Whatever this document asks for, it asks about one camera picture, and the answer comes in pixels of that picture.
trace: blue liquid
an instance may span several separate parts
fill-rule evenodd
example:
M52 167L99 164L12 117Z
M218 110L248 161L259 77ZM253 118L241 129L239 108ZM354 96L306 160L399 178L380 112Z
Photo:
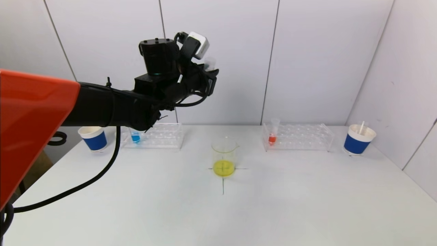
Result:
M139 143L140 141L139 135L131 135L131 137L134 143Z

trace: yellow liquid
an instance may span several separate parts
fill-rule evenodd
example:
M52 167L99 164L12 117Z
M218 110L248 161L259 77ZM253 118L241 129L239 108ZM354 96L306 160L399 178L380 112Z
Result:
M227 160L220 160L214 163L212 170L221 177L227 177L234 173L234 163Z

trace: black ring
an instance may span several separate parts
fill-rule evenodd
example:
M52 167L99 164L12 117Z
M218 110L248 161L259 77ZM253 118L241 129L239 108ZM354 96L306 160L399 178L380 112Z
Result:
M64 143L67 142L67 134L65 134L63 132L55 132L55 135L53 135L53 137L60 137L61 140L59 140L59 141L49 141L47 143L47 145L60 146L60 145L63 145Z

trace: glass beaker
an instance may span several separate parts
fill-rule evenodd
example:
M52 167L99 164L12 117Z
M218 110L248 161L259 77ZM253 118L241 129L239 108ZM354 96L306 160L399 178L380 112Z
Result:
M237 142L230 137L219 137L212 142L212 170L221 177L234 173Z

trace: blue test tube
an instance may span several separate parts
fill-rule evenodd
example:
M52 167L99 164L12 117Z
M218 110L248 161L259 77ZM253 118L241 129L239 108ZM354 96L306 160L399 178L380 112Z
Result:
M139 143L141 140L139 137L139 131L137 131L135 129L131 129L131 128L129 128L129 131L131 132L132 141L134 143Z

